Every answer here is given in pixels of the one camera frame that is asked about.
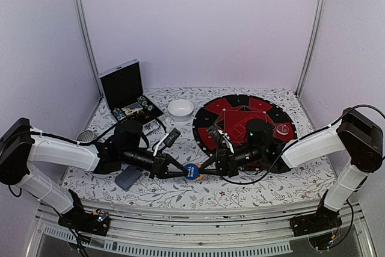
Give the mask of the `blue small blind button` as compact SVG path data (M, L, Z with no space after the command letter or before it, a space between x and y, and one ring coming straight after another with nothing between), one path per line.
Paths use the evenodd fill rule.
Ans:
M186 178L188 180L195 180L199 175L199 168L195 164L187 164L185 166L185 169L187 170Z

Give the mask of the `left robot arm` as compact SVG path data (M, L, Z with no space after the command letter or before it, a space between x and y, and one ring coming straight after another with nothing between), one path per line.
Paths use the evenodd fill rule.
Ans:
M99 175L109 174L125 163L150 173L151 178L168 179L187 175L186 168L164 152L140 147L147 142L143 126L136 120L114 125L104 142L88 143L48 134L20 118L1 137L1 183L15 185L66 217L76 229L85 229L89 216L76 193L64 190L36 166L36 162L77 167Z

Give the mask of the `orange big blind button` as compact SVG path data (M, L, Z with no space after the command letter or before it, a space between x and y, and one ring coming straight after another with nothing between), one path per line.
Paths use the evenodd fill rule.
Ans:
M204 175L199 173L198 177L196 178L196 181L200 181L200 180L202 180L202 179L203 179L203 177L204 177Z

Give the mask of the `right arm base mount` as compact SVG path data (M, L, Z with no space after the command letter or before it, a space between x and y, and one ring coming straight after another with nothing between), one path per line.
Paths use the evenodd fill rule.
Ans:
M329 209L318 209L308 215L298 214L289 221L289 226L295 237L338 228L341 225L342 220L339 212L330 211Z

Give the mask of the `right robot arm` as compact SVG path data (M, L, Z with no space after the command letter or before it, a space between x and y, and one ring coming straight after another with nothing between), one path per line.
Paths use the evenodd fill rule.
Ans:
M337 181L323 195L311 225L323 231L333 223L334 217L350 196L367 177L377 171L384 161L384 132L373 121L358 111L358 106L347 108L342 115L317 131L285 144L273 145L273 126L260 119L247 122L245 145L233 148L230 141L215 127L208 129L217 148L213 157L201 166L188 164L179 170L179 176L196 179L208 174L205 167L215 164L212 175L229 181L238 175L239 168L253 162L266 164L266 172L274 167L293 169L331 153L346 151L350 156Z

